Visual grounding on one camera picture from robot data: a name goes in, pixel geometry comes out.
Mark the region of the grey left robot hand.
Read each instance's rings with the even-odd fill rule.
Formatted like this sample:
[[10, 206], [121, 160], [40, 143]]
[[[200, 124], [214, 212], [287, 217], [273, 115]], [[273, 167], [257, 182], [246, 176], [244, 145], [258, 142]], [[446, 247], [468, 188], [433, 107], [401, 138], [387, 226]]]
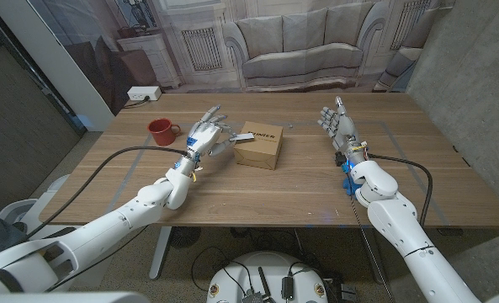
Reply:
[[215, 115], [219, 109], [219, 104], [209, 109], [188, 133], [188, 154], [195, 163], [205, 154], [215, 157], [234, 142], [236, 132], [223, 123], [227, 116]]

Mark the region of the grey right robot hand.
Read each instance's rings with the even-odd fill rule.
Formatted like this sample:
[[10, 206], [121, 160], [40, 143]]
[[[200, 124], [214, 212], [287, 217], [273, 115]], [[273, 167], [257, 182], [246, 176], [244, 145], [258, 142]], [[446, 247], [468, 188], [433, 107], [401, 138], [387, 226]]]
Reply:
[[360, 139], [351, 117], [339, 96], [335, 98], [337, 109], [324, 107], [317, 124], [332, 139], [332, 146], [353, 166], [367, 161], [366, 144]]

